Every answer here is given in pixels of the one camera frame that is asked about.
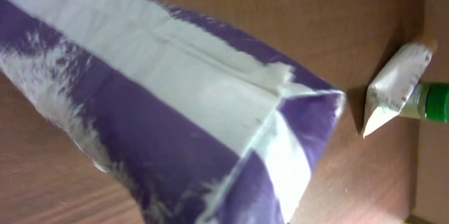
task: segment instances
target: wood grain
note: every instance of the wood grain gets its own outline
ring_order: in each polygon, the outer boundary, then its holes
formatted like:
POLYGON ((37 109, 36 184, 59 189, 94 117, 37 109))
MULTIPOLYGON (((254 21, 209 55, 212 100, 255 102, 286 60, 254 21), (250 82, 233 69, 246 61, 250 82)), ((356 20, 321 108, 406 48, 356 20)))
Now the wood grain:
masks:
MULTIPOLYGON (((231 23, 347 91, 346 111, 292 224, 406 218, 418 123, 395 119, 365 140, 358 130, 366 86, 420 34, 424 0, 160 1, 231 23)), ((0 125, 0 223, 139 223, 126 193, 4 78, 0 125)))

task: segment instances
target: small white packet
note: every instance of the small white packet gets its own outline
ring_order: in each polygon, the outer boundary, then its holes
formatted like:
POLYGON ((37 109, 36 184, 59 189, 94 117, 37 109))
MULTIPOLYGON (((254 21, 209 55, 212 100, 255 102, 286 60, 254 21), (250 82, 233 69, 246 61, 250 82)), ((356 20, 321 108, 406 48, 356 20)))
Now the small white packet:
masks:
POLYGON ((434 41, 414 41, 382 68, 366 93, 364 138, 401 113, 435 50, 434 41))

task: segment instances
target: wooden surface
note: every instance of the wooden surface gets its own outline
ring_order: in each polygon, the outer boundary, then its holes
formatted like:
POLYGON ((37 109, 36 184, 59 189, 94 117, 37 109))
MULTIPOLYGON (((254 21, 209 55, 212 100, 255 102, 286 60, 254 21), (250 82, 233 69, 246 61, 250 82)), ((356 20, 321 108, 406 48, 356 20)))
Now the wooden surface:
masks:
MULTIPOLYGON (((292 224, 401 223, 418 123, 358 134, 367 84, 422 31, 424 0, 161 0, 231 23, 294 58, 349 102, 292 224)), ((0 223, 139 223, 138 210, 0 76, 0 223)))

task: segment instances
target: brown wooden floor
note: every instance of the brown wooden floor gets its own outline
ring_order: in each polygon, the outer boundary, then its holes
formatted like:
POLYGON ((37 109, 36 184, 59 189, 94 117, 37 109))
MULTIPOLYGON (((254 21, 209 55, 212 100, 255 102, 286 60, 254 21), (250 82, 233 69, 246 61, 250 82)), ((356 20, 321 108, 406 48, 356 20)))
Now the brown wooden floor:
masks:
MULTIPOLYGON (((364 140, 364 91, 422 30, 424 0, 161 0, 229 22, 348 92, 349 103, 292 224, 400 223, 418 123, 364 140)), ((0 76, 0 223, 141 223, 130 197, 0 76)))

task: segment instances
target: brown wall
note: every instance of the brown wall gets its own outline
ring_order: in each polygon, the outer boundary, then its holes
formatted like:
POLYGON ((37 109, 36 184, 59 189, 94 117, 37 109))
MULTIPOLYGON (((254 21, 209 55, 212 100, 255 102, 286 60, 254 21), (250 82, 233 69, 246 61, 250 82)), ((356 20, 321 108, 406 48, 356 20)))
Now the brown wall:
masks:
MULTIPOLYGON (((449 82, 449 0, 426 0, 424 33, 438 39, 438 52, 423 81, 449 82)), ((449 125, 420 125, 414 214, 435 224, 449 223, 449 125)))

